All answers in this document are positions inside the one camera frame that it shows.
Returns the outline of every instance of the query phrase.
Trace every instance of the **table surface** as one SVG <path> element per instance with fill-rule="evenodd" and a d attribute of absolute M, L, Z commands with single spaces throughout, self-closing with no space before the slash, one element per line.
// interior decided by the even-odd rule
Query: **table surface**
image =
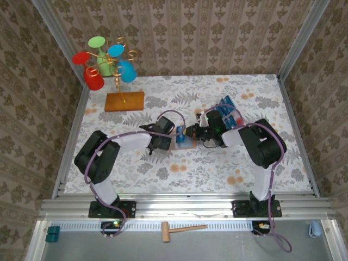
<path fill-rule="evenodd" d="M 289 115 L 274 74 L 233 76 L 165 76 L 138 77 L 121 84 L 123 91 L 144 91 L 143 111 L 104 112 L 107 93 L 115 92 L 112 78 L 105 78 L 100 91 L 90 92 L 74 151 L 74 158 L 92 132 L 101 130 L 108 136 L 138 130 L 154 123 L 168 109 L 180 111 L 187 126 L 196 122 L 195 113 L 217 104 L 230 95 L 245 122 L 266 118 L 287 144 L 287 152 L 277 167 L 275 192 L 310 191 L 306 169 L 299 153 Z M 165 115 L 176 125 L 181 118 Z M 196 148 L 178 151 L 148 149 L 131 151 L 116 159 L 110 179 L 121 193 L 168 192 L 249 192 L 253 186 L 253 163 L 244 146 Z M 65 193 L 90 193 L 83 175 L 70 167 Z"/>

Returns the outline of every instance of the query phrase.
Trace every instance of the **damask wallpaper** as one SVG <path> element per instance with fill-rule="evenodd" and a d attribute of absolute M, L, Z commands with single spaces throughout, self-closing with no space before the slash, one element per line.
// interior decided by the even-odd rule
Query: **damask wallpaper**
<path fill-rule="evenodd" d="M 313 2 L 49 0 L 76 52 L 124 36 L 140 76 L 278 73 Z"/>
<path fill-rule="evenodd" d="M 22 260 L 81 85 L 30 1 L 0 1 L 0 260 Z"/>
<path fill-rule="evenodd" d="M 348 245 L 348 1 L 330 1 L 285 81 L 323 196 Z"/>

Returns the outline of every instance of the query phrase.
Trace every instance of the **aluminum frame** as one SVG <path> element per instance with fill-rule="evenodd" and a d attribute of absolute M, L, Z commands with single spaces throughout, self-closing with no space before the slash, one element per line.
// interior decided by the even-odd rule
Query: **aluminum frame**
<path fill-rule="evenodd" d="M 285 85 L 284 85 L 284 81 L 282 81 L 278 77 L 278 82 L 279 82 L 279 88 L 280 88 L 282 96 L 283 96 L 284 104 L 285 104 L 285 107 L 286 107 L 288 115 L 289 115 L 290 123 L 291 123 L 291 126 L 293 127 L 293 130 L 294 130 L 295 139 L 296 139 L 297 145 L 299 147 L 300 155 L 301 155 L 301 158 L 303 161 L 303 166 L 306 168 L 307 177 L 308 177 L 310 184 L 312 186 L 314 195 L 316 197 L 320 197 L 320 191 L 319 191 L 318 185 L 315 181 L 313 170 L 312 170 L 312 167 L 311 167 L 310 162 L 309 162 L 306 148 L 305 148 L 305 145 L 304 145 L 302 137 L 301 137 L 299 126 L 297 125 L 297 122 L 296 122 L 294 110 L 291 106 L 290 99 L 289 99 L 287 90 L 286 90 Z"/>
<path fill-rule="evenodd" d="M 51 195 L 52 199 L 56 198 L 61 183 L 65 181 L 66 176 L 69 173 L 71 161 L 72 161 L 75 146 L 77 143 L 77 138 L 79 135 L 79 130 L 82 124 L 83 115 L 84 115 L 88 97 L 89 97 L 89 92 L 90 92 L 89 89 L 86 86 L 84 86 L 81 93 L 80 100 L 77 105 L 75 117 L 71 125 L 70 134 L 66 142 L 67 146 L 65 148 L 63 157 L 61 159 L 57 179 L 55 180 L 54 188 Z"/>
<path fill-rule="evenodd" d="M 137 201 L 134 221 L 242 221 L 260 218 L 234 218 L 232 200 L 247 200 L 248 194 L 120 194 L 122 200 Z M 327 198 L 311 193 L 277 194 L 283 217 L 276 220 L 321 220 L 333 260 L 347 260 L 342 236 Z M 47 228 L 54 221 L 110 221 L 90 219 L 88 210 L 92 194 L 58 196 L 44 200 L 26 260 L 41 260 L 45 248 Z"/>
<path fill-rule="evenodd" d="M 74 50 L 74 47 L 69 42 L 68 38 L 65 36 L 64 31 L 61 28 L 61 25 L 55 16 L 54 11 L 49 5 L 50 1 L 42 1 L 42 0 L 33 0 L 33 4 L 35 5 L 36 9 L 40 13 L 41 17 L 43 18 L 45 24 L 47 25 L 49 31 L 53 35 L 54 39 L 56 40 L 59 48 L 63 52 L 65 58 L 69 62 L 71 68 L 74 70 L 75 75 L 81 82 L 81 85 L 85 85 L 85 81 L 83 79 L 83 68 L 82 66 L 76 66 L 71 58 L 75 55 L 76 51 Z"/>
<path fill-rule="evenodd" d="M 319 22 L 330 0 L 317 0 L 313 3 L 303 26 L 296 36 L 294 43 L 292 44 L 288 55 L 286 56 L 282 67 L 280 68 L 278 75 L 282 81 L 285 81 L 291 68 L 293 68 L 296 60 L 300 56 L 303 48 L 305 47 L 310 35 L 312 34 L 316 24 Z"/>

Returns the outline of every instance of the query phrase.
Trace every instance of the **wooden hammer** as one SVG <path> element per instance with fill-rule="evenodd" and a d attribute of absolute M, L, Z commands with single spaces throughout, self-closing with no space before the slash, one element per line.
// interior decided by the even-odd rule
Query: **wooden hammer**
<path fill-rule="evenodd" d="M 170 233 L 197 230 L 197 229 L 205 229 L 205 228 L 207 228 L 207 225 L 169 229 L 168 222 L 162 222 L 161 227 L 162 227 L 162 240 L 164 243 L 168 243 L 170 241 L 170 235 L 169 235 Z"/>

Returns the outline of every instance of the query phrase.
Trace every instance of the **wooden base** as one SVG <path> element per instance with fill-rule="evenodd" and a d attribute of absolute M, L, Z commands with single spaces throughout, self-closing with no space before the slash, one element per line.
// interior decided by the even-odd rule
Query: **wooden base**
<path fill-rule="evenodd" d="M 117 92 L 114 94 L 107 94 L 105 102 L 105 111 L 130 111 L 144 109 L 144 92 L 123 92 L 126 102 L 123 102 L 122 95 Z"/>

